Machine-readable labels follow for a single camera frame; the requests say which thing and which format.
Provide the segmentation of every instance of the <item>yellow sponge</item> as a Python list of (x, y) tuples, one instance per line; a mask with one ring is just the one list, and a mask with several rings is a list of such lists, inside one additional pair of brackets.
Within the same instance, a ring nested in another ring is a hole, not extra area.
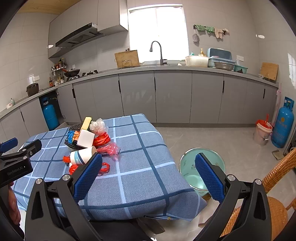
[(86, 117), (86, 118), (84, 119), (84, 122), (83, 122), (82, 127), (81, 127), (80, 130), (87, 130), (88, 127), (89, 127), (89, 124), (90, 124), (91, 120), (92, 120), (91, 117)]

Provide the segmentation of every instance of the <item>cutting board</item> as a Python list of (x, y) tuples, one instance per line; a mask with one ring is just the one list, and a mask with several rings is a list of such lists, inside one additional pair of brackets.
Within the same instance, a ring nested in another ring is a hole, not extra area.
[(260, 74), (270, 80), (276, 80), (278, 70), (279, 70), (278, 64), (263, 62), (260, 69)]
[(115, 53), (115, 59), (118, 68), (140, 65), (137, 50)]

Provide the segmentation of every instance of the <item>red plastic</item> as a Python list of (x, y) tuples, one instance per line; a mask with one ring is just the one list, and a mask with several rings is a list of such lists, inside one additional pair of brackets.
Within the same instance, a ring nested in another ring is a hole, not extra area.
[(106, 145), (109, 141), (110, 141), (110, 137), (107, 134), (107, 132), (105, 132), (104, 134), (97, 136), (94, 141), (93, 141), (93, 146), (95, 146), (95, 148), (98, 148), (99, 146), (103, 146)]

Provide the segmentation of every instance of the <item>frying pan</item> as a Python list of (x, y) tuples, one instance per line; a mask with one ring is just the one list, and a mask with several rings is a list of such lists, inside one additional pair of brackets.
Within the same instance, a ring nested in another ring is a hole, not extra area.
[(76, 75), (79, 74), (79, 71), (80, 69), (71, 69), (69, 71), (65, 70), (65, 69), (62, 69), (65, 73), (64, 75), (67, 77), (67, 78), (72, 78), (72, 77), (75, 77)]

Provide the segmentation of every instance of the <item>paper cup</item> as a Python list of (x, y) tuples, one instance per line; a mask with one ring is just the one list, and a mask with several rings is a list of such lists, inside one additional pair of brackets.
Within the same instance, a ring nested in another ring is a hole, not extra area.
[(70, 153), (70, 161), (73, 165), (83, 165), (86, 164), (95, 153), (96, 148), (94, 146), (73, 151)]

